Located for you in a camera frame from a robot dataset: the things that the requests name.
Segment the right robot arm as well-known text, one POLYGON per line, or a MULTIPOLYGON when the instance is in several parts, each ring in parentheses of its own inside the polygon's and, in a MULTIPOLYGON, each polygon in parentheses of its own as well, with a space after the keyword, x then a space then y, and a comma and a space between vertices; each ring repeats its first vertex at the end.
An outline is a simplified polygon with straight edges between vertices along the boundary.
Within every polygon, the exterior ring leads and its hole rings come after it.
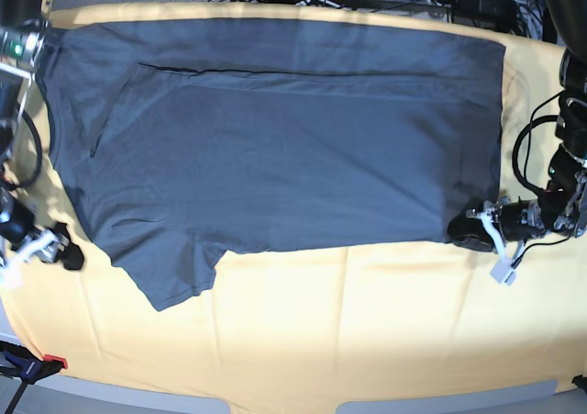
POLYGON ((1 175, 1 289, 22 286, 20 267, 37 258, 80 271, 84 256, 72 242, 67 225, 39 227, 35 213, 14 195, 36 183, 43 154, 39 132, 26 112, 28 93, 35 83, 53 0, 1 0, 1 163, 13 156, 18 131, 28 128, 36 162, 28 178, 12 182, 1 175))

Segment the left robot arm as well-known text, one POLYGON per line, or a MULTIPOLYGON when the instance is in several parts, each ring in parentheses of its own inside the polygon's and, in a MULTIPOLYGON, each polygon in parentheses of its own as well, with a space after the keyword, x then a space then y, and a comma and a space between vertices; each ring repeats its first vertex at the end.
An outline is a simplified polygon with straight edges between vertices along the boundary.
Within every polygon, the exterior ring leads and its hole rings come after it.
POLYGON ((586 0, 545 0, 554 28, 566 50, 559 68, 561 90, 554 98, 559 113, 532 115, 512 149, 515 179, 535 194, 533 200, 484 202, 464 211, 448 226, 450 243, 476 252, 501 253, 508 242, 521 252, 540 246, 549 234, 561 241, 586 231, 586 0), (560 144, 548 166, 548 184, 529 182, 522 144, 530 144, 534 128, 553 122, 560 144))

